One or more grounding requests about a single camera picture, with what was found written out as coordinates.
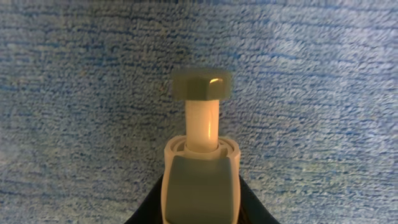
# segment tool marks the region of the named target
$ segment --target blue fabric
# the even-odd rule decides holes
[[[126,221],[190,66],[233,71],[220,134],[281,223],[396,220],[397,1],[57,2],[0,4],[0,223]]]

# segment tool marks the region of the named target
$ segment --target textured blue surface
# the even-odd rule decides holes
[[[0,223],[122,223],[183,134],[169,74],[234,72],[220,132],[281,223],[394,223],[397,1],[0,4]]]

